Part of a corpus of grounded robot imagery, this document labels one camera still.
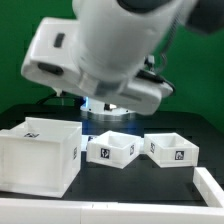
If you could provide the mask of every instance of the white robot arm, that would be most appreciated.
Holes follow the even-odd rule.
[[[139,71],[177,15],[186,24],[199,2],[73,0],[78,20],[43,19],[22,75],[76,95],[153,114],[162,98],[172,94],[173,86],[156,74]]]

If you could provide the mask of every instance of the printed label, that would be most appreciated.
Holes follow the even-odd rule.
[[[75,160],[76,157],[77,157],[77,147],[74,149],[73,160]]]
[[[24,137],[26,137],[26,138],[36,138],[37,136],[39,136],[39,134],[28,133],[28,134],[24,135]]]
[[[133,155],[135,152],[135,145],[132,145],[130,148],[130,156]]]
[[[151,143],[151,149],[150,149],[150,151],[151,151],[152,153],[154,153],[154,152],[155,152],[155,149],[156,149],[155,144]]]
[[[110,150],[109,149],[101,149],[101,158],[110,159]]]
[[[176,151],[175,160],[184,160],[184,151]]]
[[[96,136],[89,136],[88,137],[88,142],[92,141],[94,138],[96,138]]]

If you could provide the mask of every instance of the white cube box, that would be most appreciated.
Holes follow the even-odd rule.
[[[87,162],[123,169],[139,155],[141,138],[108,131],[87,144]]]
[[[160,167],[197,166],[199,147],[177,133],[145,134],[145,153]]]
[[[82,123],[26,118],[0,131],[0,190],[62,197],[81,166]]]

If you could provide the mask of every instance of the black table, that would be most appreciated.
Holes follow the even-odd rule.
[[[200,147],[198,166],[206,167],[224,188],[224,135],[197,114],[157,112],[136,115],[133,120],[103,122],[83,118],[73,107],[16,105],[0,115],[0,129],[15,127],[25,117],[81,121],[84,135],[108,130],[141,137],[176,132]],[[86,163],[85,158],[82,152],[81,171],[61,200],[206,206],[192,182],[193,167],[161,169],[148,156],[140,155],[120,170]],[[56,200],[8,192],[0,192],[0,197]]]

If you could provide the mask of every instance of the green backdrop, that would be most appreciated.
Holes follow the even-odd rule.
[[[35,103],[52,93],[20,75],[20,68],[43,17],[75,18],[72,0],[1,0],[0,112],[20,103]],[[163,75],[177,88],[160,110],[201,114],[224,132],[224,31],[198,36],[179,28]]]

